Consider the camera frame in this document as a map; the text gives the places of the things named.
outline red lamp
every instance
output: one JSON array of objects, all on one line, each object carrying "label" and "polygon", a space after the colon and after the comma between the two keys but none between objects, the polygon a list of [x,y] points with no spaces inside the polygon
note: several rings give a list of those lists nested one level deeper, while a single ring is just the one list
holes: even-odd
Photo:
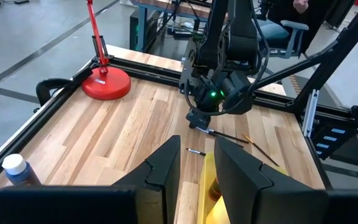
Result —
[{"label": "red lamp", "polygon": [[115,100],[129,93],[129,90],[131,90],[131,79],[126,72],[108,65],[108,53],[103,52],[102,41],[94,17],[92,3],[93,0],[88,0],[87,2],[93,33],[96,38],[96,55],[99,56],[100,67],[92,69],[93,74],[82,83],[82,89],[92,98],[98,100]]}]

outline blue label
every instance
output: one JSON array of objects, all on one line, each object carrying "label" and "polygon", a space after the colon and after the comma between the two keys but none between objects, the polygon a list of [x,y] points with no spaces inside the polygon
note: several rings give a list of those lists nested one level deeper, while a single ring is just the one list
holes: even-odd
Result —
[{"label": "blue label", "polygon": [[346,132],[345,130],[336,129],[336,128],[333,128],[331,131],[339,134],[344,134]]},{"label": "blue label", "polygon": [[329,136],[324,136],[325,140],[330,140],[330,141],[336,141],[337,138],[333,138],[333,137],[329,137]]},{"label": "blue label", "polygon": [[329,145],[321,144],[321,143],[317,144],[317,146],[318,146],[318,147],[323,147],[323,148],[325,148],[325,149],[328,149],[328,148],[329,148]]}]

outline black panel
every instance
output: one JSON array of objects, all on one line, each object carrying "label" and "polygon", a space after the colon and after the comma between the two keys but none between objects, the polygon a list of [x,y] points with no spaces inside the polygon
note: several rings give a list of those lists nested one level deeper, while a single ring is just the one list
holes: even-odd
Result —
[{"label": "black panel", "polygon": [[137,223],[135,188],[9,187],[0,223]]},{"label": "black panel", "polygon": [[313,190],[268,165],[263,165],[261,171],[274,186],[261,191],[254,223],[321,223],[328,200],[326,192]]},{"label": "black panel", "polygon": [[158,17],[161,15],[161,12],[146,10],[146,25],[145,25],[145,43],[144,49],[137,49],[137,41],[139,38],[139,9],[136,9],[129,17],[129,50],[141,51],[143,53],[148,53],[154,42],[159,38],[157,36],[157,26],[158,26]]},{"label": "black panel", "polygon": [[173,223],[180,178],[180,136],[172,136],[133,171],[115,185],[137,185],[161,191],[166,201],[166,223]]},{"label": "black panel", "polygon": [[219,188],[230,222],[251,223],[259,191],[273,185],[259,171],[263,163],[219,136],[215,140],[214,156]]},{"label": "black panel", "polygon": [[358,223],[358,190],[330,190],[321,223]]}]

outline black cable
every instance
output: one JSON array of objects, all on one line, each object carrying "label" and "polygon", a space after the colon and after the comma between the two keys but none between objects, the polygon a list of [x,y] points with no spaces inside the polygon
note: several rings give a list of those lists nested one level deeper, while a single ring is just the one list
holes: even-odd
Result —
[{"label": "black cable", "polygon": [[[264,34],[262,33],[262,30],[260,29],[260,26],[259,26],[259,23],[258,23],[258,18],[256,17],[256,14],[255,14],[254,3],[252,2],[252,0],[249,0],[249,1],[251,3],[251,13],[252,13],[252,17],[254,18],[256,29],[258,30],[258,32],[260,34],[260,38],[262,38],[262,40],[264,41],[265,49],[267,51],[267,54],[266,54],[264,66],[259,71],[259,74],[257,75],[257,78],[255,79],[255,81],[251,84],[251,86],[247,90],[248,95],[251,94],[256,89],[257,83],[260,81],[260,79],[262,78],[262,75],[266,71],[267,63],[269,62],[269,57],[270,57],[269,44],[267,43],[267,39],[265,38]],[[260,56],[260,52],[259,52],[259,60],[262,61],[262,57]]]},{"label": "black cable", "polygon": [[197,20],[199,20],[201,22],[201,19],[199,19],[199,17],[197,16],[196,11],[194,10],[193,6],[190,4],[189,0],[186,0],[187,4],[189,4],[189,6],[191,7],[191,10],[193,10],[194,15],[196,16]]},{"label": "black cable", "polygon": [[224,111],[221,111],[221,112],[204,112],[204,111],[201,111],[200,109],[198,109],[197,107],[193,106],[189,100],[189,96],[188,96],[188,85],[189,85],[189,80],[186,81],[185,83],[185,86],[184,86],[184,96],[185,96],[185,100],[187,102],[187,104],[189,105],[189,107],[199,113],[199,114],[202,114],[202,115],[206,115],[206,116],[219,116],[219,115],[224,115],[224,114],[227,114],[227,113],[230,113],[232,110],[236,109],[243,101],[244,99],[241,99],[236,105],[234,105],[233,107],[227,109],[227,110],[224,110]]}]

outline wooden plank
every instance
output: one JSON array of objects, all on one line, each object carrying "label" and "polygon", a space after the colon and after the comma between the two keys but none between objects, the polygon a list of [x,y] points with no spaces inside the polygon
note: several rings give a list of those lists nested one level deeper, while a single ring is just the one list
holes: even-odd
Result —
[{"label": "wooden plank", "polygon": [[[115,57],[181,71],[180,62],[108,46]],[[285,94],[281,85],[265,90]],[[120,100],[98,101],[81,88],[26,145],[22,155],[45,184],[110,185],[138,166],[170,136],[181,136],[181,184],[177,222],[193,223],[203,157],[184,150],[213,151],[214,139],[188,127],[189,107],[177,88],[132,79]],[[211,127],[242,138],[250,136],[296,180],[317,189],[321,177],[292,114],[254,106],[243,115],[214,116]],[[251,145],[245,150],[267,164]],[[0,188],[8,181],[0,175]]]}]

